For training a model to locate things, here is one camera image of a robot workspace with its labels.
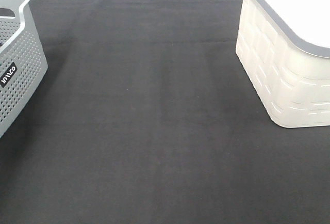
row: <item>textured box side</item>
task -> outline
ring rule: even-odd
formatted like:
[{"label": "textured box side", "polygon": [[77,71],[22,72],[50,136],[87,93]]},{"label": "textured box side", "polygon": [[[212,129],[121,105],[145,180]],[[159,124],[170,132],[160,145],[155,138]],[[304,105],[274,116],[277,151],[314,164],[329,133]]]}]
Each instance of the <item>textured box side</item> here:
[{"label": "textured box side", "polygon": [[236,53],[276,124],[330,125],[330,59],[294,46],[256,0],[243,0]]}]

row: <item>gray lid rim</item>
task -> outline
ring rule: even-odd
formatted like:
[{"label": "gray lid rim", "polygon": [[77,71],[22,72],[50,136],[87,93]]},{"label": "gray lid rim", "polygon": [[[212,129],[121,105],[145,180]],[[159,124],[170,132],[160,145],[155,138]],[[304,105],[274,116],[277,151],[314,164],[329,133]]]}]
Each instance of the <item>gray lid rim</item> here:
[{"label": "gray lid rim", "polygon": [[330,58],[330,48],[318,46],[302,39],[296,33],[294,33],[294,31],[286,24],[286,22],[284,22],[284,20],[265,0],[257,1],[295,46],[312,55]]}]

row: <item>white object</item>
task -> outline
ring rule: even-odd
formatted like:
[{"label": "white object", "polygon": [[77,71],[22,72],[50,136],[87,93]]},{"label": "white object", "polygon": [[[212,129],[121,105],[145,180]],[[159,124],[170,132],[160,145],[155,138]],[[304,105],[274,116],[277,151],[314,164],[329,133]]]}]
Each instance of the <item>white object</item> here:
[{"label": "white object", "polygon": [[270,118],[330,125],[329,0],[243,0],[236,53]]},{"label": "white object", "polygon": [[0,0],[0,137],[26,105],[47,70],[28,5]]}]

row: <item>basket handle hole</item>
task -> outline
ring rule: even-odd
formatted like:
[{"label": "basket handle hole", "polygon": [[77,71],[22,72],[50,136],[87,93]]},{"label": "basket handle hole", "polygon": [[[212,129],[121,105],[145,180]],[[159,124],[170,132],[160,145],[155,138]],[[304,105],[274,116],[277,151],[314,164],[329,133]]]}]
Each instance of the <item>basket handle hole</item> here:
[{"label": "basket handle hole", "polygon": [[0,17],[1,18],[15,18],[15,13],[7,8],[0,8]]}]

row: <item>floor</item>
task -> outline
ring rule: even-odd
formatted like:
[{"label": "floor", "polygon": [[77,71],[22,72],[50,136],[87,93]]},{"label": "floor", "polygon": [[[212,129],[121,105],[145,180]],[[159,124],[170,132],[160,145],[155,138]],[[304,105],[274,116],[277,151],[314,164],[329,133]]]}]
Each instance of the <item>floor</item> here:
[{"label": "floor", "polygon": [[241,1],[31,0],[49,70],[0,139],[0,223],[330,223],[330,128],[269,119]]}]

